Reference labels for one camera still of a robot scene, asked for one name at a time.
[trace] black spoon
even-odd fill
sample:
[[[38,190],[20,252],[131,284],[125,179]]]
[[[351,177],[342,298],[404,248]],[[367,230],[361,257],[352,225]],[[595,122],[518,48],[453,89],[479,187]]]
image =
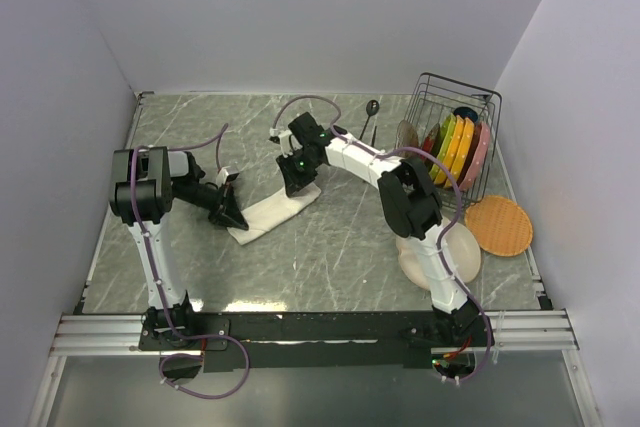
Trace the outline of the black spoon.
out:
[[[367,130],[367,125],[369,125],[369,119],[376,115],[379,110],[380,102],[378,102],[377,100],[370,100],[369,102],[367,102],[367,106],[365,107],[365,111],[367,112],[367,120],[365,120],[364,122],[362,133],[360,133],[360,137],[358,137],[358,140],[362,140],[362,137],[364,137],[364,133]]]

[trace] pink plate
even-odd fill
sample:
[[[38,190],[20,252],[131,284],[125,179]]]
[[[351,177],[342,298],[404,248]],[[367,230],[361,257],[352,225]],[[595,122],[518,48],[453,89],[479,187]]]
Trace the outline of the pink plate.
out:
[[[466,173],[464,174],[463,179],[461,181],[458,181],[461,192],[469,190],[473,185],[473,181],[476,180],[476,177],[478,177],[478,175],[480,175],[480,172],[482,172],[484,158],[487,156],[487,150],[489,150],[489,137],[491,135],[489,126],[484,122],[479,122],[478,124],[476,124],[475,133],[478,133],[478,131],[478,145],[475,149],[473,157],[471,157],[471,155],[467,157],[467,161],[471,159],[471,162],[468,166],[465,166],[466,169],[464,170],[466,170]]]

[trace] plate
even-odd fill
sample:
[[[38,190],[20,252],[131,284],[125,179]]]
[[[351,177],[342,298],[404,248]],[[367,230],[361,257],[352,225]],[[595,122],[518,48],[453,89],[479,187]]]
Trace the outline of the plate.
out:
[[[431,128],[427,136],[424,138],[424,142],[422,142],[422,150],[424,150],[427,154],[435,155],[433,154],[433,149],[436,145],[436,142],[438,141],[439,133],[440,123],[437,122],[436,125]],[[433,162],[431,162],[429,159],[424,159],[424,163],[426,164],[427,169],[430,169],[431,165],[433,164]]]
[[[464,119],[464,128],[462,130],[462,139],[460,140],[460,146],[458,147],[458,152],[456,152],[456,158],[453,159],[453,164],[451,164],[451,173],[453,177],[456,179],[456,182],[460,178],[460,173],[462,172],[462,168],[467,160],[467,155],[469,154],[469,149],[471,148],[471,141],[473,140],[473,131],[474,131],[473,121],[470,118]],[[449,179],[444,184],[444,188],[451,187],[451,182]]]
[[[443,215],[442,227],[448,223],[449,219]],[[471,282],[478,276],[482,266],[482,253],[478,241],[471,231],[459,222],[451,228],[445,239],[460,279],[464,283]],[[398,248],[398,263],[405,275],[418,287],[429,290],[429,280],[424,275],[422,266],[414,251],[409,247],[407,239],[396,236],[396,247]]]
[[[449,144],[451,143],[451,139],[453,138],[453,131],[456,128],[456,123],[457,123],[456,116],[453,114],[449,114],[449,116],[445,119],[444,123],[442,124],[442,127],[440,127],[440,133],[438,134],[438,139],[442,139],[442,140],[439,143],[439,147],[438,147],[438,140],[436,140],[436,145],[434,145],[433,152],[431,152],[432,155],[437,157],[438,160],[442,163],[444,163],[444,158],[447,155]],[[431,167],[431,170],[429,171],[429,175],[431,176],[432,180],[436,178],[436,176],[438,175],[438,172],[440,172],[440,167],[433,164],[433,166]]]
[[[427,136],[424,138],[424,142],[422,142],[422,150],[424,150],[427,154],[431,153],[431,149],[433,149],[433,145],[436,143],[436,139],[438,138],[438,132],[440,131],[440,124],[436,123],[429,131]]]
[[[471,107],[458,107],[453,111],[453,115],[459,115],[463,119],[471,119],[474,124],[478,121],[478,113]]]
[[[406,120],[400,121],[398,124],[398,130],[396,131],[396,146],[397,147],[415,147],[418,148],[420,143],[418,141],[418,133],[415,127]],[[407,158],[411,155],[415,155],[412,152],[402,152],[401,157]]]
[[[456,153],[458,152],[458,147],[460,147],[460,141],[462,140],[462,131],[464,130],[464,119],[462,117],[456,116],[456,124],[453,128],[453,137],[451,138],[451,142],[449,143],[449,148],[447,149],[447,153],[445,154],[444,161],[442,162],[447,170],[451,170],[451,166],[453,165],[453,161],[456,158]],[[436,185],[444,184],[447,180],[447,174],[444,173],[443,170],[438,169],[438,175],[434,180]]]
[[[482,172],[482,164],[484,158],[487,156],[487,150],[489,150],[490,135],[489,126],[486,123],[480,122],[476,124],[473,132],[474,138],[471,141],[471,149],[474,149],[474,141],[476,146],[475,150],[469,150],[469,155],[467,156],[468,165],[465,164],[463,173],[460,174],[462,178],[461,181],[458,181],[460,191],[464,192],[469,190],[473,185],[473,181],[476,180],[476,177]]]

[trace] green plate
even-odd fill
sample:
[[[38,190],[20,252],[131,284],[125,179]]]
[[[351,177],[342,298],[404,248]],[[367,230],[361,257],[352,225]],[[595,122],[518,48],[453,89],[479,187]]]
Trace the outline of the green plate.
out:
[[[456,128],[456,116],[453,114],[449,114],[449,116],[445,119],[440,127],[440,133],[438,134],[438,140],[442,139],[442,143],[440,143],[440,149],[436,155],[436,148],[438,147],[438,141],[436,140],[436,144],[434,145],[433,155],[435,155],[440,162],[444,162],[444,158],[447,155],[447,150],[449,149],[449,144],[451,143],[451,139],[453,138],[453,131]],[[435,180],[436,176],[440,172],[440,167],[436,164],[433,164],[431,170],[429,171],[429,175],[432,180]]]

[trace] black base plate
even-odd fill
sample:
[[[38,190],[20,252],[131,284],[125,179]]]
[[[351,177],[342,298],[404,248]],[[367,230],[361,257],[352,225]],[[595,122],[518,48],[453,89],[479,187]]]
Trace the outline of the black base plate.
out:
[[[459,335],[445,338],[442,332],[451,329],[431,311],[199,313],[191,321],[194,333],[223,331],[241,341],[252,368],[398,364],[424,369],[432,365],[434,347],[460,346],[469,336],[474,347],[486,344],[480,317]],[[200,342],[171,345],[150,335],[140,340],[145,351],[199,351],[201,347]],[[243,367],[237,346],[226,341],[207,343],[204,372]]]

